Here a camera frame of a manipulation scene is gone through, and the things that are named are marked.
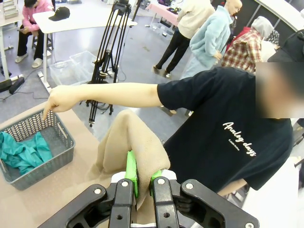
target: person in black t-shirt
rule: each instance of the person in black t-shirt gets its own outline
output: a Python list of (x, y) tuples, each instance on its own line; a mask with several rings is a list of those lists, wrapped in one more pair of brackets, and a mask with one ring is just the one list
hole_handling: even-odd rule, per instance
[(263, 80), (239, 69), (218, 67), (160, 85), (62, 85), (52, 90), (44, 117), (49, 110), (64, 112), (81, 100), (192, 110), (164, 144), (178, 181), (196, 179), (222, 196), (246, 183), (258, 190), (292, 149), (287, 117), (303, 101), (304, 67), (294, 65), (291, 71), (288, 66), (280, 64), (284, 73), (278, 66), (263, 71)]

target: hand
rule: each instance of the hand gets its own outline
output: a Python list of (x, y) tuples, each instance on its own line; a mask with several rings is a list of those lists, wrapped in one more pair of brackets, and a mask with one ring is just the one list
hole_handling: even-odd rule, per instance
[(29, 27), (26, 26), (24, 29), (21, 31), (23, 34), (27, 34), (29, 32)]
[(216, 51), (213, 57), (216, 58), (217, 60), (220, 60), (223, 56), (219, 51)]
[(59, 85), (55, 87), (50, 91), (44, 107), (43, 120), (46, 120), (50, 110), (55, 113), (65, 112), (70, 110), (80, 100), (78, 86)]
[(38, 31), (32, 31), (33, 36), (37, 37), (38, 36)]

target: person in light blue coat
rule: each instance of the person in light blue coat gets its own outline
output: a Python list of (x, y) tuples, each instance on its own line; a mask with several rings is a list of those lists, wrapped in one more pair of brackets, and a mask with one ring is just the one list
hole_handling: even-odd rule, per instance
[(242, 7), (240, 0), (227, 0), (224, 7), (217, 10), (206, 20), (190, 41), (192, 57), (181, 79), (210, 70), (224, 55), (230, 36), (231, 15)]

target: shoe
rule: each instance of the shoe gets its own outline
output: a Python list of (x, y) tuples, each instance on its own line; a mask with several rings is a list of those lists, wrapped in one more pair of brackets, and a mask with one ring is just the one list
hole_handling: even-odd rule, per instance
[(169, 78), (169, 77), (171, 77), (171, 74), (168, 73), (168, 72), (165, 70), (164, 76), (165, 76), (166, 78)]
[(153, 70), (156, 74), (160, 72), (160, 69), (156, 67), (156, 65), (153, 66)]
[(32, 68), (38, 68), (43, 63), (41, 58), (36, 58), (32, 64)]
[(15, 59), (15, 63), (21, 62), (26, 56), (28, 56), (27, 53), (23, 56), (17, 56), (16, 59)]

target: pink hoodie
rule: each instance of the pink hoodie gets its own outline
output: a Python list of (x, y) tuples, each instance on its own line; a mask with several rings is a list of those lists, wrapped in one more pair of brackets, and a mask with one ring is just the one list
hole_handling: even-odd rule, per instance
[(40, 0), (39, 4), (35, 8), (26, 8), (23, 7), (22, 14), (24, 16), (24, 19), (22, 21), (22, 24), (24, 27), (29, 27), (29, 31), (36, 31), (39, 30), (38, 25), (32, 25), (32, 22), (35, 22), (33, 18), (34, 13), (42, 13), (46, 11), (51, 11), (53, 9), (53, 4), (51, 0)]

